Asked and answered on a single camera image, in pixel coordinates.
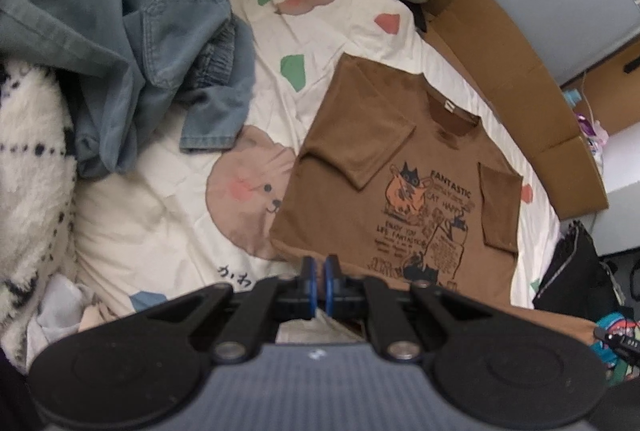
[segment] white fluffy blanket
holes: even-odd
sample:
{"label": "white fluffy blanket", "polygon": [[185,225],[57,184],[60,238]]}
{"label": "white fluffy blanket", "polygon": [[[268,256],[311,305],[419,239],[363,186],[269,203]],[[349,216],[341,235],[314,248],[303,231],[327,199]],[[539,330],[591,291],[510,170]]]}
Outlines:
{"label": "white fluffy blanket", "polygon": [[53,71],[0,61],[0,345],[24,371],[47,281],[74,276],[73,129]]}

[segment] bed sheet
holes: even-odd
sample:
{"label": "bed sheet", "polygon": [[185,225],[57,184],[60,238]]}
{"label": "bed sheet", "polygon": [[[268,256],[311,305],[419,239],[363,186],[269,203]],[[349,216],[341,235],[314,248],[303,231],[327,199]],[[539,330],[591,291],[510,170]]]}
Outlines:
{"label": "bed sheet", "polygon": [[[230,1],[251,25],[257,54],[254,96],[236,147],[224,154],[180,153],[184,109],[174,105],[133,172],[79,183],[80,281],[125,316],[216,281],[249,289],[267,275],[292,272],[287,263],[263,259],[274,257],[268,229],[294,155],[347,52],[423,72],[457,105],[482,117],[524,176],[511,301],[532,307],[558,240],[558,217],[508,132],[420,38],[409,10],[396,0]],[[297,326],[282,340],[305,340],[317,324]],[[321,325],[329,340],[353,337],[326,319]]]}

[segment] cardboard box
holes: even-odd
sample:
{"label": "cardboard box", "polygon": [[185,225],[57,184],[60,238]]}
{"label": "cardboard box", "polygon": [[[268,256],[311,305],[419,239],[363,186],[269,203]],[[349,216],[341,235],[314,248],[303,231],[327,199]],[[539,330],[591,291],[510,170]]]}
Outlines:
{"label": "cardboard box", "polygon": [[[587,72],[584,80],[586,94],[593,118],[614,135],[640,122],[640,68],[626,74],[625,65],[640,56],[640,39],[628,44],[604,62]],[[582,78],[578,78],[566,88],[578,88]],[[590,118],[586,101],[580,101],[575,108],[587,119]]]}
{"label": "cardboard box", "polygon": [[530,161],[558,217],[606,209],[602,179],[573,112],[495,0],[430,0],[423,12],[429,20],[425,40],[481,90]]}

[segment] brown t-shirt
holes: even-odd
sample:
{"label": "brown t-shirt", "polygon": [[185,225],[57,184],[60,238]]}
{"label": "brown t-shirt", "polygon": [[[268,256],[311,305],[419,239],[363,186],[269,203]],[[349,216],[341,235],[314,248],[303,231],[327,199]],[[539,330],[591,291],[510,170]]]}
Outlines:
{"label": "brown t-shirt", "polygon": [[271,228],[285,257],[337,254],[391,286],[510,302],[522,177],[480,118],[423,75],[344,55]]}

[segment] bear's pink cheek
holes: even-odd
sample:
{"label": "bear's pink cheek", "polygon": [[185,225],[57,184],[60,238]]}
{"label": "bear's pink cheek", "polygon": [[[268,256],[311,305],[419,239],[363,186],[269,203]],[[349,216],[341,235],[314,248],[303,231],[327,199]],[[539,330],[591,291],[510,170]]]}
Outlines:
{"label": "bear's pink cheek", "polygon": [[231,180],[226,188],[228,189],[231,198],[238,202],[249,201],[254,195],[251,185],[246,180]]}

